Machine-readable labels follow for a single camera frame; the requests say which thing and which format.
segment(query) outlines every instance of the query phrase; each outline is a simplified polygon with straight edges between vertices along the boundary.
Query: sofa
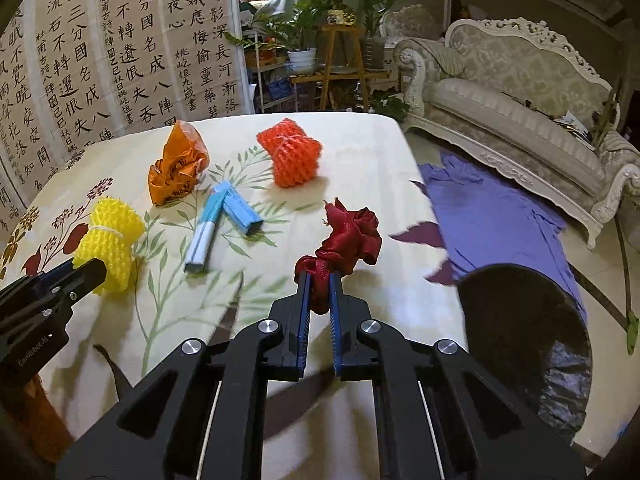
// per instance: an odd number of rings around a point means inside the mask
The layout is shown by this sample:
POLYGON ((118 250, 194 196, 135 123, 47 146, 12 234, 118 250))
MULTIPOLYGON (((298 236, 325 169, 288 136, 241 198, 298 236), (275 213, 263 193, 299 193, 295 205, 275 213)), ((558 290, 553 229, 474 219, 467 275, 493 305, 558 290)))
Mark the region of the sofa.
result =
POLYGON ((549 118, 570 111, 593 130, 611 85, 545 22, 458 20, 444 45, 402 39, 394 61, 410 76, 405 131, 447 140, 551 200, 586 227, 588 248, 623 193, 640 203, 640 153, 616 131, 619 107, 594 151, 549 118))

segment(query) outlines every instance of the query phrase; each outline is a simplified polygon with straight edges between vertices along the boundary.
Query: floral tablecloth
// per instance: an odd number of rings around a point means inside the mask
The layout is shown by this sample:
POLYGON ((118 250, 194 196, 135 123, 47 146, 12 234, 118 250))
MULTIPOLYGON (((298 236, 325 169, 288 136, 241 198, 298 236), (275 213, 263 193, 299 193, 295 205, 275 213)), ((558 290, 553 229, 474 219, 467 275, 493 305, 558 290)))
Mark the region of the floral tablecloth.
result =
MULTIPOLYGON (((210 337, 241 271, 244 287, 232 336, 264 318, 274 300, 296 290, 297 259, 313 254, 327 238, 324 200, 335 197, 348 209, 375 211, 383 237, 377 265, 359 262, 343 279, 345 292, 366 300, 373 316, 407 338, 430 344, 448 337, 466 347, 447 253, 397 123, 367 114, 286 116, 323 145, 319 175, 304 186, 274 186, 270 158, 255 140, 285 115, 222 118, 193 123, 211 164, 189 196, 163 208, 150 202, 147 173, 161 156, 170 132, 165 127, 88 147, 52 177, 20 220, 0 262, 2 286, 69 258, 100 196, 125 200, 145 223, 134 246, 130 289, 80 301, 67 325, 70 342, 41 373, 73 435, 82 435, 116 402, 110 368, 92 345, 102 345, 137 383, 185 339, 210 337), (260 212, 264 227, 244 238, 225 219, 208 272, 187 277, 182 260, 196 218, 211 187, 222 180, 230 180, 260 212)), ((295 386, 270 383, 266 480, 378 477, 371 387, 332 380, 328 321, 312 315, 305 379, 295 386)))

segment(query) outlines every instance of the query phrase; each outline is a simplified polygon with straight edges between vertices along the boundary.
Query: decorative flower pot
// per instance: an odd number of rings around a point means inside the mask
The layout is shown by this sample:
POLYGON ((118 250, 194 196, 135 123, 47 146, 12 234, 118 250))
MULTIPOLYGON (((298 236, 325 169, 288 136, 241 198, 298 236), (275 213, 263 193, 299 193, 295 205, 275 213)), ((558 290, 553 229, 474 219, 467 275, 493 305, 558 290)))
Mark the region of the decorative flower pot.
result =
POLYGON ((328 11, 326 22, 331 25, 353 25, 356 15, 350 10, 331 9, 328 11))
POLYGON ((364 68, 382 70, 385 67, 385 38, 364 36, 360 38, 360 50, 364 68))
POLYGON ((291 62, 291 71, 294 74, 305 74, 313 72, 316 69, 316 50, 289 50, 289 61, 291 62))

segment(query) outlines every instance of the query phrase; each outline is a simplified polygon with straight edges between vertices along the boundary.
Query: bolt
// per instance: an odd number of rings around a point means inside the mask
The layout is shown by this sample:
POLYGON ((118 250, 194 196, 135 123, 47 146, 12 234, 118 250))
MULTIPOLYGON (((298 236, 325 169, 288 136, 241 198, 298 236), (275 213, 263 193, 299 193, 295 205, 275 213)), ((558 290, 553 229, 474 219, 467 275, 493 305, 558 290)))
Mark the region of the bolt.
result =
POLYGON ((367 334, 375 334, 376 332, 380 332, 382 326, 375 319, 367 319, 360 324, 360 328, 367 334))
POLYGON ((455 354, 458 351, 458 343, 451 339, 441 339, 438 341, 438 350, 446 355, 455 354))
POLYGON ((185 354, 197 354, 200 350, 202 350, 202 343, 197 339, 189 339, 182 343, 182 351, 185 354))
POLYGON ((265 334, 270 334, 278 329, 278 322, 274 319, 265 319, 258 325, 258 330, 265 334))

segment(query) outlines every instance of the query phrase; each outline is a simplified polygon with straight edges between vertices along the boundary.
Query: purple cloth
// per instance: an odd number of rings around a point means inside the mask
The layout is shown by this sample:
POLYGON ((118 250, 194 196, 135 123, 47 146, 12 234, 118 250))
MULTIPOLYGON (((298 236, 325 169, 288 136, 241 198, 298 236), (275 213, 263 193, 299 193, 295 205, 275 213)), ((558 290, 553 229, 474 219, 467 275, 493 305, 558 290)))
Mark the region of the purple cloth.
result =
POLYGON ((466 160, 442 153, 444 168, 420 166, 454 278, 490 264, 519 264, 542 272, 576 300, 580 291, 558 238, 564 221, 515 184, 466 160))

